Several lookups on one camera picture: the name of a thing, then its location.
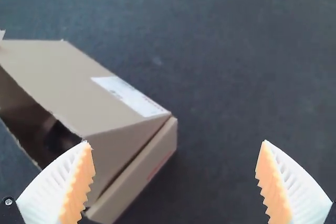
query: dark carpet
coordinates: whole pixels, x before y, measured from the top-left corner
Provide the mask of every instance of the dark carpet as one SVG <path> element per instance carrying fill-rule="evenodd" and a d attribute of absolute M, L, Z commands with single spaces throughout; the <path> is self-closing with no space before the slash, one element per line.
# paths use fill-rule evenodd
<path fill-rule="evenodd" d="M 177 155 L 118 224 L 250 224 L 267 222 L 264 139 L 336 196 L 335 13 L 336 0 L 0 0 L 0 27 L 70 41 L 180 120 Z M 37 171 L 3 128 L 0 146 L 0 191 L 18 196 Z"/>

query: cardboard box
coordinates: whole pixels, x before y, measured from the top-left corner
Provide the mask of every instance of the cardboard box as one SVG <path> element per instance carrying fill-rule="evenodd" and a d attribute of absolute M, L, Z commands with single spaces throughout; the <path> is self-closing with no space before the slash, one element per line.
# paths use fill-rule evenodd
<path fill-rule="evenodd" d="M 172 114 L 65 41 L 0 41 L 0 117 L 43 169 L 89 141 L 86 215 L 110 224 L 176 150 Z"/>

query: open cardboard box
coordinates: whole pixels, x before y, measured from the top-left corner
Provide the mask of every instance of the open cardboard box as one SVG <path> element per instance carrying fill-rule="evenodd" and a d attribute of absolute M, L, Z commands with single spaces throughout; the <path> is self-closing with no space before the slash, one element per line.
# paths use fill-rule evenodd
<path fill-rule="evenodd" d="M 0 41 L 0 118 L 41 169 L 82 140 L 86 216 L 113 223 L 176 150 L 177 119 L 65 41 Z"/>

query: orange rubber pad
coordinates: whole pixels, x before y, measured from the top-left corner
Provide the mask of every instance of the orange rubber pad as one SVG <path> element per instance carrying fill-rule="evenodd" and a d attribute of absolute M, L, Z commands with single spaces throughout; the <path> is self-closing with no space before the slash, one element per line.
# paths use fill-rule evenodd
<path fill-rule="evenodd" d="M 269 224 L 289 224 L 292 220 L 292 212 L 286 189 L 283 186 L 277 161 L 267 145 L 261 144 L 257 166 L 256 179 L 264 197 L 264 205 L 267 207 L 266 214 L 270 217 Z"/>
<path fill-rule="evenodd" d="M 93 183 L 95 166 L 92 160 L 92 149 L 89 144 L 83 150 L 74 177 L 64 198 L 60 211 L 61 224 L 76 224 L 81 218 L 81 212 L 85 209 L 84 203 L 88 200 L 87 193 L 91 191 L 89 185 Z"/>

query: screw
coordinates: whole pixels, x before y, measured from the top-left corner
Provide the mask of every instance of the screw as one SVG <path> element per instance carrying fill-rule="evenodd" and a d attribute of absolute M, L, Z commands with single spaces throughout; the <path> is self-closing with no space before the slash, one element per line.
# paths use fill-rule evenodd
<path fill-rule="evenodd" d="M 11 199 L 6 199 L 5 200 L 5 205 L 6 206 L 10 206 L 11 204 L 13 204 L 13 201 Z"/>

